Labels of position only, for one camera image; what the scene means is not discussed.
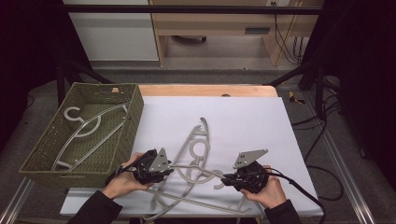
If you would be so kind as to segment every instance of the basket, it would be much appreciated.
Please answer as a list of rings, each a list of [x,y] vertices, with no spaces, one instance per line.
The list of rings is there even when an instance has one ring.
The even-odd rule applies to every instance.
[[[131,157],[143,106],[135,84],[74,83],[19,173],[48,188],[104,187]]]

